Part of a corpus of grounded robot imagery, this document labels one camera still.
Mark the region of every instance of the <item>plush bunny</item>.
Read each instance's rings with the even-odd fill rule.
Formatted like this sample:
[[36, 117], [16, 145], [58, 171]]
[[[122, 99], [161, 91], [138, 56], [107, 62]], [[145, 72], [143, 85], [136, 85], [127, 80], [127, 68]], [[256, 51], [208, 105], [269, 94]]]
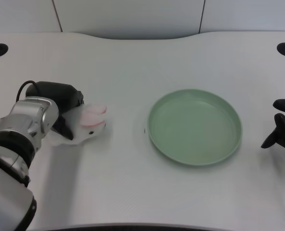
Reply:
[[49, 142], [53, 146], [60, 144], [75, 145], [97, 136], [106, 126], [104, 120], [106, 110], [106, 106], [103, 105], [82, 104], [62, 114], [74, 138], [71, 141], [51, 130], [47, 134]]

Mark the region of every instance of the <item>plate rim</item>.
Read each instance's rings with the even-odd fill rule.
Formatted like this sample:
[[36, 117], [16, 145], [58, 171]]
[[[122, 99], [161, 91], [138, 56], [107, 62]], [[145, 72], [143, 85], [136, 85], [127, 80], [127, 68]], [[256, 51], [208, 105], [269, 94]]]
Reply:
[[[169, 95], [171, 95], [171, 94], [174, 94], [174, 93], [177, 93], [177, 92], [180, 92], [180, 91], [186, 91], [186, 90], [201, 91], [201, 92], [204, 92], [204, 93], [208, 93], [208, 94], [214, 95], [214, 96], [220, 98], [221, 100], [223, 100], [224, 102], [226, 102], [226, 103], [233, 109], [233, 111], [235, 112], [235, 114], [236, 114], [236, 116], [237, 116], [237, 119], [239, 120], [239, 123], [240, 123], [240, 136], [239, 136], [239, 139], [238, 139], [238, 141], [237, 141], [235, 147], [232, 149], [231, 152], [229, 152], [229, 154], [228, 154], [227, 156], [225, 156], [225, 157], [223, 157], [223, 158], [221, 158], [221, 159], [219, 159], [219, 160], [216, 160], [216, 161], [214, 161], [214, 162], [207, 163], [207, 164], [190, 164], [190, 163], [186, 163], [186, 162], [177, 160], [177, 159], [175, 159], [175, 158], [173, 158], [173, 157], [167, 155], [167, 154], [166, 154], [165, 152], [163, 152], [163, 151], [158, 147], [158, 145], [155, 143], [154, 138], [153, 138], [153, 136], [152, 136], [152, 132], [150, 132], [150, 131], [151, 131], [151, 130], [150, 130], [150, 116], [151, 116], [152, 111], [154, 110], [154, 107], [155, 107], [156, 104], [157, 104], [159, 101], [161, 101], [163, 98], [165, 98], [165, 97], [167, 97], [167, 96], [169, 96]], [[178, 163], [185, 164], [185, 165], [188, 165], [188, 166], [208, 166], [208, 165], [217, 164], [217, 163], [219, 163], [219, 162], [221, 162], [221, 161], [223, 161], [223, 160], [229, 158], [229, 157], [232, 156], [232, 155], [236, 152], [236, 150], [239, 148], [239, 146], [240, 146], [240, 144], [241, 144], [241, 141], [242, 141], [242, 138], [243, 138], [243, 124], [242, 124], [242, 121], [241, 121], [241, 119], [240, 119], [240, 117], [239, 117], [237, 111], [235, 110], [235, 108], [234, 108], [227, 100], [225, 100], [224, 98], [222, 98], [222, 97], [220, 97], [220, 96], [218, 96], [218, 95], [216, 95], [216, 94], [214, 94], [214, 93], [212, 93], [212, 92], [209, 92], [209, 91], [206, 91], [206, 90], [201, 90], [201, 89], [191, 89], [191, 88], [188, 88], [188, 89], [175, 90], [175, 91], [172, 91], [172, 92], [170, 92], [170, 93], [168, 93], [168, 94], [165, 94], [164, 96], [160, 97], [160, 98], [153, 104], [153, 106], [151, 107], [151, 110], [149, 111], [148, 120], [147, 120], [147, 128], [148, 128], [149, 137], [150, 137], [150, 139], [151, 139], [153, 145], [154, 145], [163, 155], [165, 155], [166, 157], [168, 157], [168, 158], [170, 158], [170, 159], [172, 159], [172, 160], [174, 160], [174, 161], [176, 161], [176, 162], [178, 162]]]

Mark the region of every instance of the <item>white table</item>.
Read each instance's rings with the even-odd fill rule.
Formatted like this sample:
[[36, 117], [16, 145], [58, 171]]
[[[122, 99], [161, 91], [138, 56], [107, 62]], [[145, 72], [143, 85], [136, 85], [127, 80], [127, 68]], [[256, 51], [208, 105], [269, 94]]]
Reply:
[[[30, 230], [102, 223], [161, 223], [235, 231], [285, 231], [285, 150], [263, 150], [272, 107], [285, 98], [285, 32], [216, 32], [173, 40], [109, 40], [74, 33], [0, 34], [0, 117], [26, 80], [71, 84], [106, 103], [105, 132], [83, 146], [51, 148], [30, 168], [37, 213]], [[158, 153], [147, 115], [161, 96], [197, 88], [239, 113], [237, 153], [186, 167]]]

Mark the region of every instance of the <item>pink bunny ear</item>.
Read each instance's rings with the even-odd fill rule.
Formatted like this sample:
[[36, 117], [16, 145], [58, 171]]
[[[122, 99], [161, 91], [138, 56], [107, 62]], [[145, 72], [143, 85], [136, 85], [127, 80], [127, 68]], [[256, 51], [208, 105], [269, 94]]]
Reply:
[[87, 110], [82, 111], [80, 118], [80, 125], [87, 128], [92, 128], [103, 123], [105, 123], [105, 120], [101, 115], [91, 113]]
[[105, 105], [96, 105], [96, 104], [88, 104], [86, 105], [84, 111], [95, 113], [95, 114], [104, 114], [107, 111], [107, 107]]

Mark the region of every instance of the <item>white wall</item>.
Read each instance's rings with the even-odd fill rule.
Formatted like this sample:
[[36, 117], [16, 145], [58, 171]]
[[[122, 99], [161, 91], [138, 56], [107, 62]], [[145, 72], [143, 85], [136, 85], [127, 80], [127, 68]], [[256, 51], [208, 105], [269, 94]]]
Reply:
[[199, 32], [204, 0], [55, 0], [64, 32], [173, 39]]
[[285, 0], [206, 0], [201, 33], [285, 31]]
[[59, 32], [51, 0], [0, 0], [0, 32]]
[[[209, 31], [283, 30], [285, 0], [54, 0], [64, 32], [172, 39]], [[60, 32], [53, 0], [0, 0], [0, 32]]]

